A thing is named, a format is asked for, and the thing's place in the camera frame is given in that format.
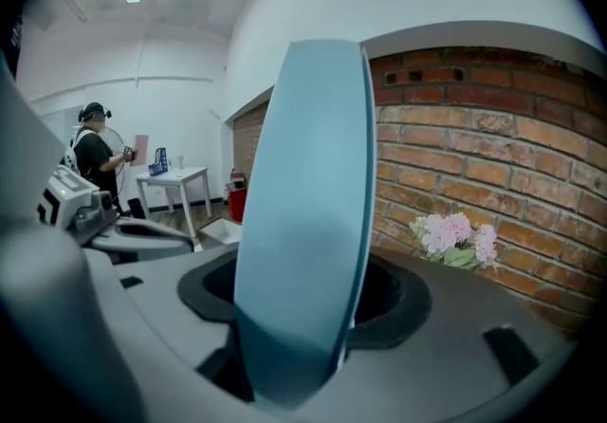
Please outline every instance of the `brick wall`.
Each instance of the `brick wall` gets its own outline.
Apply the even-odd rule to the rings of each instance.
[[[415,253],[407,224],[464,212],[492,224],[507,287],[565,334],[607,273],[607,84],[546,57],[444,48],[371,62],[377,115],[373,243]],[[250,172],[264,106],[234,124]]]
[[[253,160],[266,111],[267,102],[264,102],[237,118],[232,125],[234,167],[236,172],[245,174],[247,180],[250,179],[250,171],[253,169]]]

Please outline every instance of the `floor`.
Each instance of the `floor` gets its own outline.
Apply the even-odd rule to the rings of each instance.
[[[209,217],[207,216],[207,209],[205,206],[193,206],[190,208],[190,211],[192,213],[192,222],[195,229],[199,230],[201,227],[208,224]],[[225,206],[223,203],[212,204],[212,219],[222,216],[230,219],[230,210],[228,209],[228,206]],[[189,234],[186,216],[180,208],[175,209],[175,212],[152,212],[152,220],[163,226],[168,226],[169,228]],[[199,240],[194,241],[194,247],[196,246],[200,246]]]

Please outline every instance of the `table leg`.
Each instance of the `table leg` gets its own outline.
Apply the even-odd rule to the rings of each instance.
[[[145,193],[143,192],[143,181],[137,181],[137,190],[139,192],[139,200],[141,201],[141,207],[143,208],[143,213],[145,214],[146,219],[151,219],[150,210],[148,209],[148,203],[145,200]]]
[[[205,188],[205,206],[207,208],[207,217],[211,219],[212,207],[211,207],[211,195],[209,194],[209,180],[207,179],[207,172],[202,175],[202,183]]]
[[[175,206],[173,205],[173,194],[171,193],[171,188],[165,187],[164,194],[167,196],[167,202],[169,203],[169,212],[175,212]]]
[[[181,202],[183,203],[183,212],[186,214],[186,221],[188,222],[188,229],[190,230],[190,237],[195,238],[196,231],[193,228],[192,213],[190,212],[190,202],[188,202],[188,196],[186,195],[186,186],[183,183],[179,184],[179,192],[181,193]]]

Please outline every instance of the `black slot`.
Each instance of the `black slot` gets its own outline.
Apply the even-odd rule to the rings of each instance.
[[[122,283],[122,286],[124,286],[124,288],[130,288],[131,286],[141,285],[143,283],[143,280],[141,280],[137,276],[128,276],[126,278],[122,278],[120,282]]]
[[[234,327],[230,328],[226,346],[217,349],[203,360],[196,368],[196,372],[242,401],[254,400],[240,353],[238,334]]]
[[[511,327],[492,328],[483,337],[511,386],[538,367],[536,357]]]

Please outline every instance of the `pink card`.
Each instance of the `pink card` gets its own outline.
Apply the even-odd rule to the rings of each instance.
[[[131,167],[145,165],[145,159],[148,156],[148,138],[147,135],[135,135],[133,150],[137,150],[137,158],[131,162]]]

